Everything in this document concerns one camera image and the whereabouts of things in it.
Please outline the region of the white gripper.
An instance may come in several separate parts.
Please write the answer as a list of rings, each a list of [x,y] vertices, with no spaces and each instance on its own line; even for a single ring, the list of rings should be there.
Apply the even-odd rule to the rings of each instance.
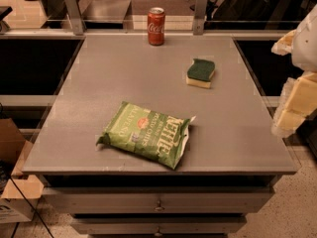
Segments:
[[[284,84],[275,110],[271,132],[287,138],[317,109],[317,5],[298,25],[271,48],[280,56],[291,53],[292,63],[304,72]]]

